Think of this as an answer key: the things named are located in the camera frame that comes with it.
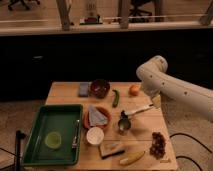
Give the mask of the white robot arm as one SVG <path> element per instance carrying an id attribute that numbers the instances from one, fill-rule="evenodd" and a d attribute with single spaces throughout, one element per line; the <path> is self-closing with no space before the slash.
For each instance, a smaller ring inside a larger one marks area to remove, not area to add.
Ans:
<path id="1" fill-rule="evenodd" d="M 213 90 L 177 79 L 166 74 L 168 63 L 160 55 L 154 56 L 136 70 L 142 90 L 150 98 L 163 93 L 185 103 L 207 120 L 213 122 Z"/>

